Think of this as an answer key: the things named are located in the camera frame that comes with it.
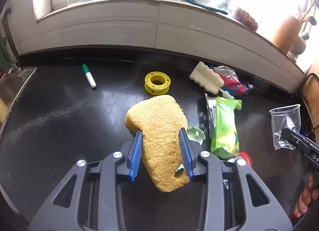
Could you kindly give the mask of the person's right hand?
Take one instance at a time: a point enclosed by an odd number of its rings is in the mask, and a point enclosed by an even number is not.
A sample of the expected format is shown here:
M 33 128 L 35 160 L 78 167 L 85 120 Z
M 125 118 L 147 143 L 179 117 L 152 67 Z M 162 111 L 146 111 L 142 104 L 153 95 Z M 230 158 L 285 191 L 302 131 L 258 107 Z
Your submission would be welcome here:
M 308 211 L 310 203 L 316 201 L 317 198 L 318 188 L 315 188 L 315 174 L 312 174 L 295 204 L 294 217 L 299 218 L 304 215 Z

